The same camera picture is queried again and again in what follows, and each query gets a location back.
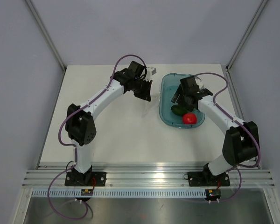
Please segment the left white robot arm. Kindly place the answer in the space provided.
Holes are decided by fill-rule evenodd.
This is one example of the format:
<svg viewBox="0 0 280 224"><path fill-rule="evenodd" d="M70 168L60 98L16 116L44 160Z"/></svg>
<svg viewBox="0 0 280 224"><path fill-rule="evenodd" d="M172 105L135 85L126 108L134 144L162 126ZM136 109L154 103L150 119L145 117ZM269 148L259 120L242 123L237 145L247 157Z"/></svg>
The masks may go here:
<svg viewBox="0 0 280 224"><path fill-rule="evenodd" d="M128 68L112 74L110 83L81 105L71 104L67 110L65 130L74 146L73 167L67 171L66 186L93 186L99 176L92 171L90 144L97 134L95 119L114 100L132 91L134 96L151 101L151 77L156 68L132 61Z"/></svg>

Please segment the dark green avocado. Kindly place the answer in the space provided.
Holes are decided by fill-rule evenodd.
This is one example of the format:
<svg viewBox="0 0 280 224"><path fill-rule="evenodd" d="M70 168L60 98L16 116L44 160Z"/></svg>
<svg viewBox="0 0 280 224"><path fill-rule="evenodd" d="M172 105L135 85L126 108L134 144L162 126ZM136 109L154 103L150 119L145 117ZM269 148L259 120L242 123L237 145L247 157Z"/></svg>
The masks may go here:
<svg viewBox="0 0 280 224"><path fill-rule="evenodd" d="M173 114L177 115L177 116L183 116L184 114L187 113L187 110L184 109L183 107L179 106L179 105L173 105L171 107L171 111Z"/></svg>

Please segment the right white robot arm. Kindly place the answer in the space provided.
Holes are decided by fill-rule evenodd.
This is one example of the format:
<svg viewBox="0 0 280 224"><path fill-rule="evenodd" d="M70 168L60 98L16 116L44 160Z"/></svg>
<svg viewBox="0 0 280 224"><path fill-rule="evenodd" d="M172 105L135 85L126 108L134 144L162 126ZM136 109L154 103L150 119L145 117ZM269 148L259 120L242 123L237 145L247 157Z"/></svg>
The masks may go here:
<svg viewBox="0 0 280 224"><path fill-rule="evenodd" d="M203 181L213 185L226 172L237 166L244 167L243 162L256 158L254 167L261 160L258 127L253 122L245 122L227 112L217 101L217 94L201 88L195 75L180 79L180 84L171 101L193 111L199 110L209 117L224 134L222 154L204 165L201 172Z"/></svg>

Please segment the clear zip top bag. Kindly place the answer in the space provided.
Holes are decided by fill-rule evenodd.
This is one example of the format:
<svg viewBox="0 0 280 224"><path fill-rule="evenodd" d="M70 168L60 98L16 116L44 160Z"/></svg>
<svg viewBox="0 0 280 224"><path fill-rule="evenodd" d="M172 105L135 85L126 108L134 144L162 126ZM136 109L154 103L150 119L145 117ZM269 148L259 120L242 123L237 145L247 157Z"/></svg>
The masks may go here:
<svg viewBox="0 0 280 224"><path fill-rule="evenodd" d="M144 118L147 116L151 111L159 107L160 104L160 98L161 98L161 93L155 93L151 96L151 101L147 102L145 101L144 103L144 109L142 112L142 117Z"/></svg>

